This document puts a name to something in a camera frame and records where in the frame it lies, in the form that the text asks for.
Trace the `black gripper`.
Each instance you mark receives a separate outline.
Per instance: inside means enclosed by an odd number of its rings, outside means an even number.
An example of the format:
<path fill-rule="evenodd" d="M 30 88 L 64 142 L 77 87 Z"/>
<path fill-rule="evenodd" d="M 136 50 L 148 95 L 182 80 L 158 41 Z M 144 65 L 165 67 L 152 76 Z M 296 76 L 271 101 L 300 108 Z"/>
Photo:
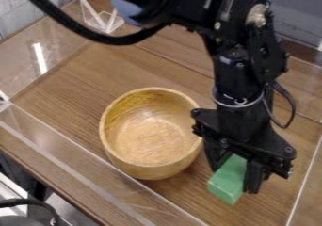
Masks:
<path fill-rule="evenodd" d="M 204 141 L 208 166 L 216 171 L 235 154 L 247 161 L 243 191 L 257 194 L 271 174 L 289 178 L 296 151 L 269 124 L 265 106 L 190 110 L 192 132 Z"/>

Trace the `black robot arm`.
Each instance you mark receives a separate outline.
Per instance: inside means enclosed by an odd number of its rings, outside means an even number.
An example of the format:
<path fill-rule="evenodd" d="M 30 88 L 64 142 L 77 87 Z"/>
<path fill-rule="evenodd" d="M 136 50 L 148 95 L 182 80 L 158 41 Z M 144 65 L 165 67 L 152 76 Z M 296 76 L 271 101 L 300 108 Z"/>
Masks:
<path fill-rule="evenodd" d="M 78 36 L 108 45 L 132 45 L 176 24 L 198 34 L 213 63 L 213 109 L 190 112 L 193 133 L 204 141 L 206 162 L 220 170 L 233 156 L 245 161 L 241 189 L 260 190 L 271 175 L 288 178 L 296 151 L 276 134 L 281 127 L 272 100 L 287 91 L 277 82 L 288 53 L 273 31 L 268 0 L 110 0 L 137 32 L 109 36 L 80 24 L 50 0 L 29 0 Z"/>

